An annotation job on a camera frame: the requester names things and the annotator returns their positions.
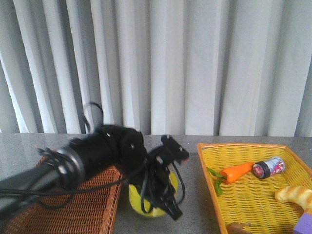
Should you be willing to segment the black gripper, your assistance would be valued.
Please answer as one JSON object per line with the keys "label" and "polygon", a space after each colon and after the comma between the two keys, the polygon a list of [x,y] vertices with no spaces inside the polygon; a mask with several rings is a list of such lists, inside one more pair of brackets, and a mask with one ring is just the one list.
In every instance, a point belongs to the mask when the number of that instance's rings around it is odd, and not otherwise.
{"label": "black gripper", "polygon": [[183,212],[175,198],[168,165],[163,164],[159,153],[160,151],[150,151],[151,159],[143,180],[143,197],[151,203],[152,207],[160,207],[174,221],[177,221]]}

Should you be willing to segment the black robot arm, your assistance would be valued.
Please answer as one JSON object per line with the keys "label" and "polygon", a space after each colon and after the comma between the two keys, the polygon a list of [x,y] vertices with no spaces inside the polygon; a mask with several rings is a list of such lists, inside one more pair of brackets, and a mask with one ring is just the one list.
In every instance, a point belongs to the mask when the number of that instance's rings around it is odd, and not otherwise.
{"label": "black robot arm", "polygon": [[62,148],[41,150],[43,160],[38,166],[1,181],[0,219],[10,220],[45,196],[87,193],[81,184],[114,166],[137,189],[142,201],[176,220],[182,211],[168,167],[186,160],[189,154],[170,135],[163,135],[161,143],[147,151],[141,132],[103,125]]}

